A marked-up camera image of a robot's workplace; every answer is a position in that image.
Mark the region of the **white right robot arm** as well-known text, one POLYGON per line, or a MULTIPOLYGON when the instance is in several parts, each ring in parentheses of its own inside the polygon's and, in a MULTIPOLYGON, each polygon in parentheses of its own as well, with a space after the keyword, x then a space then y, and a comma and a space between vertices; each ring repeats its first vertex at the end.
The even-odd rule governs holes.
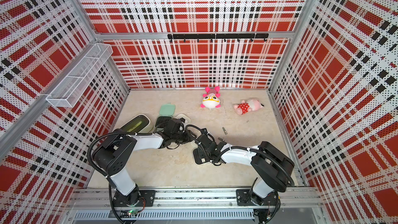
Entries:
POLYGON ((216 143, 215 138, 206 129, 199 129, 197 136, 186 128, 188 137, 198 148, 194 151, 197 164, 211 163, 214 166, 236 163, 254 168, 258 174, 248 196, 242 197, 245 204, 261 206, 266 199, 274 196, 278 202, 278 193, 285 192, 288 187, 295 186, 291 175, 294 162, 269 142, 262 142, 258 146, 244 147, 221 141, 216 143))

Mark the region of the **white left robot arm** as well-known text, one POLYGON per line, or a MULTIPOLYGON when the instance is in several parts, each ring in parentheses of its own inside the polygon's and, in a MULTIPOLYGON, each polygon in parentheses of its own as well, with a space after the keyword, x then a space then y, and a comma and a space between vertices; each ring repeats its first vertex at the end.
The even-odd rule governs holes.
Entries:
POLYGON ((160 131, 151 133, 116 129, 98 137, 89 145, 88 163, 106 178, 111 189, 116 190, 117 199, 110 197, 112 204, 116 202, 123 206, 136 206, 145 200, 137 183, 125 168, 134 151, 167 148, 173 143, 182 145, 192 142, 197 137, 193 132, 185 130, 187 124, 183 118, 171 118, 162 125, 164 127, 160 131))

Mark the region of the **cream nail kit case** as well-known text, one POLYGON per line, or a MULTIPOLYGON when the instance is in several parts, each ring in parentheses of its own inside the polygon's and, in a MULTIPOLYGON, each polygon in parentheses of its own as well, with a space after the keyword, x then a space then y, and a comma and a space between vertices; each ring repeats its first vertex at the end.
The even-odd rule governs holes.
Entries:
POLYGON ((192 151, 192 154, 194 157, 195 164, 198 166, 210 162, 210 160, 206 157, 205 153, 201 148, 195 148, 192 151))
POLYGON ((183 122, 184 122, 185 124, 190 124, 190 123, 191 123, 191 119, 190 119, 187 115, 185 115, 185 114, 179 114, 179 115, 177 115, 175 118, 176 118, 176 119, 183 119, 183 122))

